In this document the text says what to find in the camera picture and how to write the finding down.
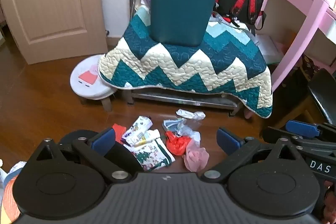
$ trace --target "wooden door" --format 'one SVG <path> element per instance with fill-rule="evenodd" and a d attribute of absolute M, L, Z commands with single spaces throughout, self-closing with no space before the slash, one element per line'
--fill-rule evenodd
<path fill-rule="evenodd" d="M 101 0 L 1 0 L 28 64 L 107 51 Z"/>

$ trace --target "zigzag quilt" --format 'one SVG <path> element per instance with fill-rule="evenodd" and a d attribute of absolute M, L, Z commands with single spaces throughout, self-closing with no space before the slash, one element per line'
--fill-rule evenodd
<path fill-rule="evenodd" d="M 242 31 L 209 22 L 198 47 L 166 45 L 149 36 L 141 6 L 118 45 L 101 57 L 100 77 L 122 90 L 158 87 L 199 94 L 231 94 L 263 118 L 272 112 L 270 71 Z"/>

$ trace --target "red plastic bag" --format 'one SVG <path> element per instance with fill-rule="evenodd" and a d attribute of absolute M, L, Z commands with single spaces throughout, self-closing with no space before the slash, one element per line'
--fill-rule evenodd
<path fill-rule="evenodd" d="M 166 132 L 168 137 L 166 146 L 170 153 L 176 156 L 182 156 L 191 138 L 188 136 L 177 137 L 171 131 Z"/>

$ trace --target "stool leg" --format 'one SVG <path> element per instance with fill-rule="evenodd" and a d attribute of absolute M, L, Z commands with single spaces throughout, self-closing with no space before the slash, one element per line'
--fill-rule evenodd
<path fill-rule="evenodd" d="M 112 111 L 112 104 L 111 104 L 111 100 L 110 97 L 106 97 L 104 99 L 100 100 L 103 108 L 105 109 L 106 112 L 111 112 Z"/>
<path fill-rule="evenodd" d="M 127 104 L 134 105 L 134 100 L 132 97 L 132 91 L 131 90 L 124 90 L 123 91 L 124 98 L 126 99 Z"/>
<path fill-rule="evenodd" d="M 81 102 L 81 104 L 82 105 L 85 105 L 86 104 L 86 101 L 87 101 L 87 99 L 86 98 L 84 98 L 84 97 L 80 97 L 80 96 L 78 96 L 79 97 L 79 101 Z"/>

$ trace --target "blue gripper pad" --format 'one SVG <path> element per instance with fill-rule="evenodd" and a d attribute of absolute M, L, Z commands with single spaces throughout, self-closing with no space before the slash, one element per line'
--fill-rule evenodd
<path fill-rule="evenodd" d="M 244 145 L 244 140 L 225 128 L 217 130 L 217 144 L 229 156 Z"/>
<path fill-rule="evenodd" d="M 113 128 L 108 128 L 90 139 L 91 148 L 102 156 L 114 146 L 116 133 Z"/>
<path fill-rule="evenodd" d="M 301 135 L 306 138 L 315 138 L 320 135 L 320 131 L 314 124 L 289 120 L 286 122 L 286 131 Z"/>

